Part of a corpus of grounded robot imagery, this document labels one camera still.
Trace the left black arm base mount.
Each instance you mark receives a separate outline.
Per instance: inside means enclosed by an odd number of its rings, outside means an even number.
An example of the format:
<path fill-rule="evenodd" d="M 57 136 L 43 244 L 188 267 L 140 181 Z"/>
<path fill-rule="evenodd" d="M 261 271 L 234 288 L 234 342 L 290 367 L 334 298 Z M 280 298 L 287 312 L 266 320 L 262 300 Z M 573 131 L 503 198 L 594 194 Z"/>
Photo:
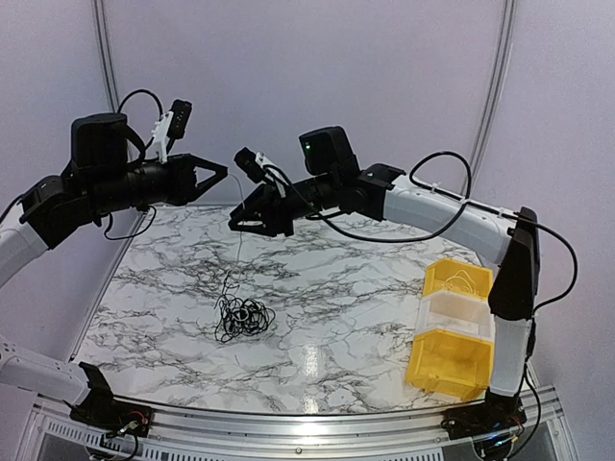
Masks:
<path fill-rule="evenodd" d="M 135 422 L 135 428 L 128 428 L 127 433 L 137 437 L 146 437 L 149 433 L 153 408 L 123 401 L 96 403 L 90 406 L 78 405 L 71 408 L 70 419 L 85 425 L 104 429 L 117 434 L 128 424 Z"/>

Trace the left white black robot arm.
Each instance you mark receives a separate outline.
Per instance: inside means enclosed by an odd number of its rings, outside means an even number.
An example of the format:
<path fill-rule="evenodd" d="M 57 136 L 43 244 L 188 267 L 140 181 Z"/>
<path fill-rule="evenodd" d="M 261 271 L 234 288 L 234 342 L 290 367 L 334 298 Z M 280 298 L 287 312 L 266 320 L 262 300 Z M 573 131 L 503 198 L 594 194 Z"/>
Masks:
<path fill-rule="evenodd" d="M 121 109 L 76 119 L 71 154 L 58 176 L 47 176 L 16 197 L 1 215 L 1 281 L 57 248 L 77 229 L 117 211 L 149 211 L 156 204 L 195 202 L 228 175 L 226 166 L 192 154 L 172 155 L 185 135 L 188 101 L 160 111 L 149 141 L 143 141 Z M 115 399 L 98 367 L 60 362 L 1 340 L 1 381 L 63 401 L 72 419 L 112 427 L 142 409 Z"/>

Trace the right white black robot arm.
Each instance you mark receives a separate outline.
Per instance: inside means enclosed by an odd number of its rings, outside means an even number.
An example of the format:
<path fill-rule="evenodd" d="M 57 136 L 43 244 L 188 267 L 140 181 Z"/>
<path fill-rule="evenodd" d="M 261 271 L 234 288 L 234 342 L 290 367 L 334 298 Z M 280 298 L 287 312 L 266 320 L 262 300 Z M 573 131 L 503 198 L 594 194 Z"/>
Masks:
<path fill-rule="evenodd" d="M 304 133 L 299 142 L 308 179 L 293 182 L 264 154 L 241 149 L 235 164 L 257 184 L 231 213 L 229 227 L 275 237 L 291 236 L 297 219 L 336 207 L 376 221 L 390 221 L 461 245 L 499 268 L 488 295 L 495 317 L 495 363 L 482 403 L 449 410 L 448 428 L 495 430 L 518 415 L 520 390 L 533 352 L 535 298 L 539 284 L 539 224 L 536 213 L 483 205 L 414 179 L 412 173 L 376 163 L 360 167 L 340 126 Z"/>

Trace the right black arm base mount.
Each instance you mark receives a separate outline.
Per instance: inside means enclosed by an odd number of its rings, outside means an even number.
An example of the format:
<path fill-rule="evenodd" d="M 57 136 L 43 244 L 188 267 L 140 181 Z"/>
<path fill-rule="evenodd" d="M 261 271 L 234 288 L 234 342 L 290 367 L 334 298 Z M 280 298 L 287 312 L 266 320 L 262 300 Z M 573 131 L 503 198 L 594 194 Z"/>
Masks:
<path fill-rule="evenodd" d="M 519 403 L 484 401 L 447 409 L 440 425 L 451 440 L 457 440 L 498 432 L 511 427 L 520 428 L 526 421 L 526 413 Z"/>

